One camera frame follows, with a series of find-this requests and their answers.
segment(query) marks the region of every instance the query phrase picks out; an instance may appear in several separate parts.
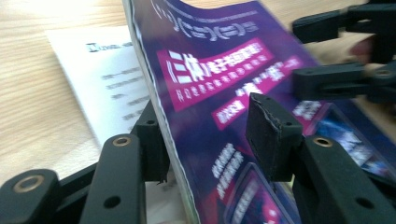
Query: purple magazine cover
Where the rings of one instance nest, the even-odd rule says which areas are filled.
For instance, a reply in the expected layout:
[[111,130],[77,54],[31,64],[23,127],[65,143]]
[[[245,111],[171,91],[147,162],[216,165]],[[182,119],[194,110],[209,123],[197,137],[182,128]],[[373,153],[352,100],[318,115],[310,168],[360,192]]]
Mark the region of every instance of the purple magazine cover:
[[170,134],[178,181],[191,196],[184,203],[199,222],[300,222],[290,190],[266,182],[245,139],[251,92],[278,100],[304,134],[333,137],[362,168],[395,179],[395,146],[351,101],[292,96],[291,71],[317,63],[259,2],[215,9],[178,0],[131,2],[127,16],[151,98],[165,138]]

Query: black clamp arm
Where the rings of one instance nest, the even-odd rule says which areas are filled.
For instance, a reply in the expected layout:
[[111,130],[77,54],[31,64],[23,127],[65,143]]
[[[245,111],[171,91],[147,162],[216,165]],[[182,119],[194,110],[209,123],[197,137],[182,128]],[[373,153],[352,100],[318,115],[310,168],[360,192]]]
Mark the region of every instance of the black clamp arm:
[[318,15],[300,18],[292,31],[303,42],[339,37],[339,31],[374,34],[371,63],[383,63],[366,76],[358,63],[297,69],[293,91],[301,100],[340,99],[367,95],[375,103],[396,103],[396,1],[369,1]]
[[294,95],[304,100],[333,100],[366,95],[374,103],[396,103],[396,61],[366,76],[359,63],[308,67],[293,71]]
[[[302,125],[273,99],[250,94],[247,140],[269,182],[291,181],[304,224],[393,223],[396,210],[332,139],[303,138]],[[394,185],[388,185],[395,191]]]
[[166,181],[170,161],[151,103],[132,133],[109,138],[99,162],[62,181],[31,170],[0,188],[0,224],[146,223],[146,181]]
[[320,42],[339,37],[339,31],[374,34],[372,63],[388,63],[396,52],[396,1],[369,1],[342,10],[303,17],[292,24],[303,42]]

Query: metal rivet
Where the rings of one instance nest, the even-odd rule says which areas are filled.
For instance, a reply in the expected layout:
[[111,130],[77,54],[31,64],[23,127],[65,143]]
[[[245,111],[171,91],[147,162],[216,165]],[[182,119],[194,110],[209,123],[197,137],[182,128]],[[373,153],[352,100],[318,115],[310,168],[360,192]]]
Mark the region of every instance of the metal rivet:
[[314,139],[314,143],[321,147],[332,147],[332,141],[327,138],[317,137]]
[[116,147],[125,147],[132,142],[131,138],[129,137],[119,137],[114,139],[113,145]]
[[[29,180],[35,180],[35,183],[28,185],[28,186],[24,186],[23,184]],[[30,175],[30,176],[27,176],[24,179],[18,181],[18,183],[14,186],[14,191],[17,193],[26,193],[26,192],[36,189],[43,182],[44,182],[43,175]]]

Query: white paper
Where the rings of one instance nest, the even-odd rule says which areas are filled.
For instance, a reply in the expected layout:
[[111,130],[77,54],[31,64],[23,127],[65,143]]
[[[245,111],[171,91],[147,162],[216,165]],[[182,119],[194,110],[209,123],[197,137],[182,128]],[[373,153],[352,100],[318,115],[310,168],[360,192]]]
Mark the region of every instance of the white paper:
[[100,146],[111,136],[129,133],[149,91],[127,26],[47,35]]

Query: wooden table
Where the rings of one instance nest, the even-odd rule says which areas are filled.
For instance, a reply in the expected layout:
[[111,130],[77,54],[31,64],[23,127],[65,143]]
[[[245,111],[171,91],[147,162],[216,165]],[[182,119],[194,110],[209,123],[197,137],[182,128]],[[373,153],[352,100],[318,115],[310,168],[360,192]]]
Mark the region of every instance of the wooden table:
[[[238,0],[185,0],[219,7]],[[286,26],[302,16],[362,1],[263,0]],[[99,147],[45,35],[46,30],[125,25],[121,0],[0,2],[0,185],[35,168],[64,178],[98,160]],[[350,59],[347,49],[364,35],[306,47],[323,63]],[[375,122],[396,134],[394,119],[381,106],[360,100]]]

